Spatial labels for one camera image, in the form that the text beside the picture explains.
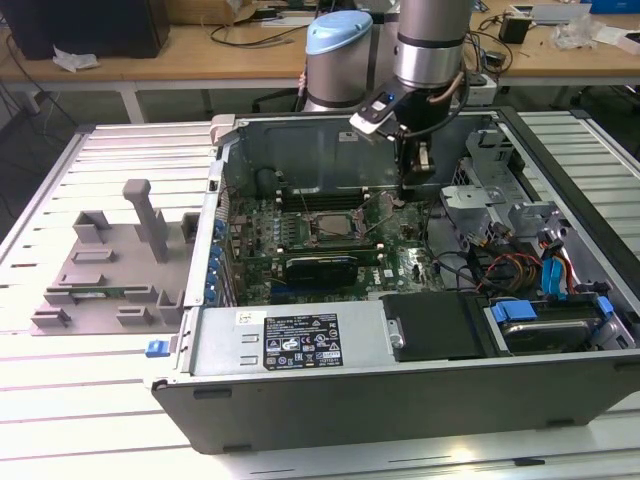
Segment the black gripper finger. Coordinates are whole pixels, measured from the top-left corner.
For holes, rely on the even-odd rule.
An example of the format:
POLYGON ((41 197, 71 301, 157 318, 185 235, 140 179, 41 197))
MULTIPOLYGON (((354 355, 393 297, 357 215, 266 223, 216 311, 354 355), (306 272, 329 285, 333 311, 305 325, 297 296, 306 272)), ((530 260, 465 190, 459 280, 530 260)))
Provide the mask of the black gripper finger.
POLYGON ((436 172, 430 142, 403 142, 399 153, 399 175, 403 191, 413 191, 436 172))

